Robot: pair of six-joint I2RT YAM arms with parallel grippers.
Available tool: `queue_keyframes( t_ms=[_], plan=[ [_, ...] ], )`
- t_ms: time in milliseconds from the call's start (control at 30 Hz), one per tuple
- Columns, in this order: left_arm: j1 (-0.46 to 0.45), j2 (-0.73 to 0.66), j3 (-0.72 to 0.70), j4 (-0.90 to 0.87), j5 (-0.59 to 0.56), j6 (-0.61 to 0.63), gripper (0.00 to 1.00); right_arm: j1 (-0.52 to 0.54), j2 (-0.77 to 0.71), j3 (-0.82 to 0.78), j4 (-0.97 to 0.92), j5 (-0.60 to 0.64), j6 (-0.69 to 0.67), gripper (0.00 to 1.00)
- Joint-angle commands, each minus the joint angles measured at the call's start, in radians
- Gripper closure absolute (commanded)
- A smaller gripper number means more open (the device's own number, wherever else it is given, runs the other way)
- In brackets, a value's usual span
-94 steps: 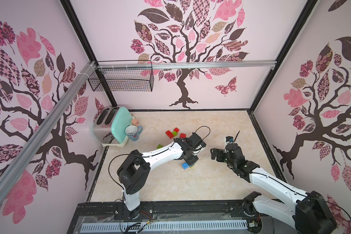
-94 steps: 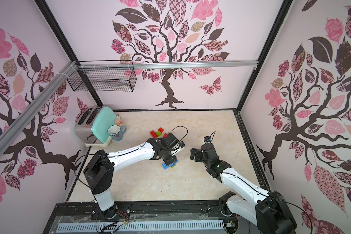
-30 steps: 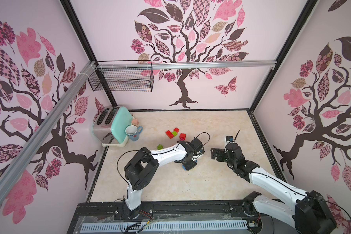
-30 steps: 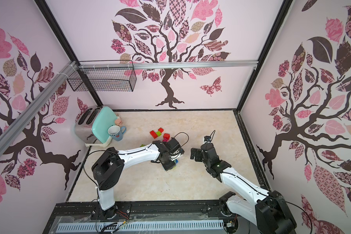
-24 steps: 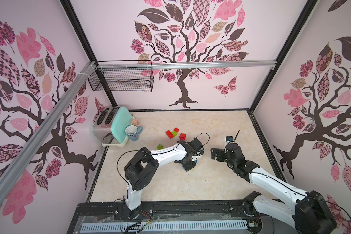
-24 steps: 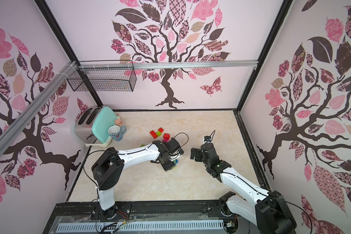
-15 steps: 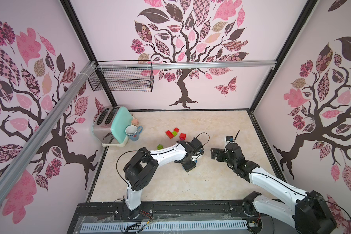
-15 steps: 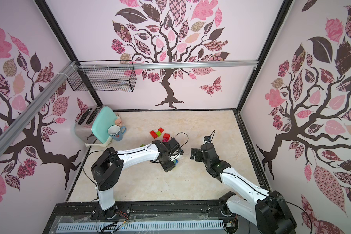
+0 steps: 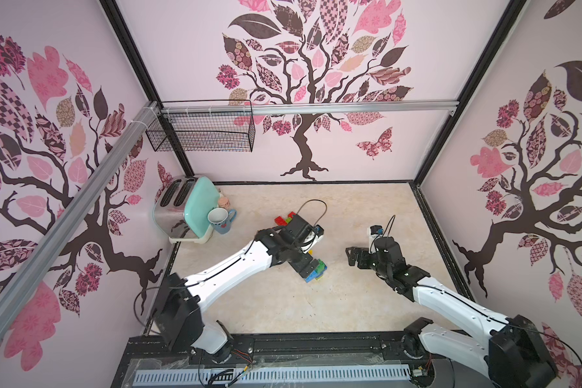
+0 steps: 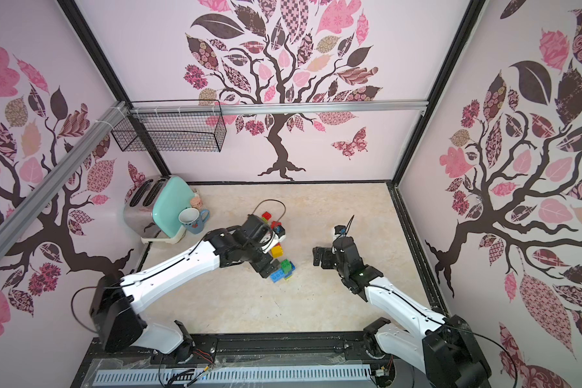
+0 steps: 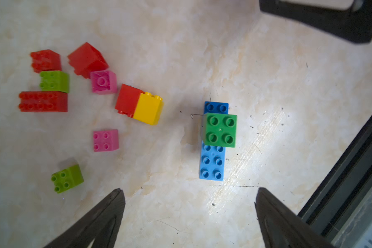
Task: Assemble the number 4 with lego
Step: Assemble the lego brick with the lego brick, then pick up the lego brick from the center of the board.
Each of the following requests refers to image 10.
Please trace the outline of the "blue long lego brick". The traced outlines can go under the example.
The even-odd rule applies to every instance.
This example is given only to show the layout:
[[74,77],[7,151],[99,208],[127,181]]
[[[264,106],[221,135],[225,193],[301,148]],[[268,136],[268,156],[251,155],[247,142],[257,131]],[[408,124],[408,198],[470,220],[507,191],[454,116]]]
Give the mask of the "blue long lego brick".
[[295,266],[291,264],[291,270],[288,271],[287,273],[285,273],[284,270],[280,268],[276,270],[269,278],[272,280],[273,283],[277,283],[280,280],[290,278],[293,275],[295,269],[296,269]]

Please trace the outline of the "green lego brick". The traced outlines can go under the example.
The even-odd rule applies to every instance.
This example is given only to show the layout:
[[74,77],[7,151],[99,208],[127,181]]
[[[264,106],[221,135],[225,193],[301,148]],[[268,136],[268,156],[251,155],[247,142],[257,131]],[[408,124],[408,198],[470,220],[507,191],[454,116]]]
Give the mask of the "green lego brick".
[[281,263],[281,270],[283,271],[284,274],[290,273],[293,270],[292,263],[289,262],[289,260],[284,260]]

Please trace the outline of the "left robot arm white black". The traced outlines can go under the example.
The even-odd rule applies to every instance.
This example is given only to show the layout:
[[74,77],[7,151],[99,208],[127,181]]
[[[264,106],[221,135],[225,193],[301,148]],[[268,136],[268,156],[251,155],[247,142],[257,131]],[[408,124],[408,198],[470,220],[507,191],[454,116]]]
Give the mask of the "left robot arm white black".
[[94,286],[89,315],[102,348],[107,353],[129,347],[170,354],[189,343],[182,323],[169,328],[148,323],[145,310],[188,281],[216,269],[248,263],[261,277],[279,265],[272,250],[286,238],[278,221],[268,224],[250,214],[241,226],[207,232],[193,247],[152,268],[119,278],[103,276]]

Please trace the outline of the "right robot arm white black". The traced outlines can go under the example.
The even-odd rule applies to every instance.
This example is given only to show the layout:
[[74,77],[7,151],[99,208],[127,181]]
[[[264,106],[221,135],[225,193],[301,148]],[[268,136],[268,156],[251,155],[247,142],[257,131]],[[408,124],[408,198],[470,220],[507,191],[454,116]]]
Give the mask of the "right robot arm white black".
[[352,294],[386,313],[365,328],[372,357],[393,356],[425,375],[433,387],[487,387],[491,367],[480,334],[457,315],[449,318],[409,297],[381,271],[364,263],[353,238],[339,234],[331,247],[314,247],[313,264],[334,269]]

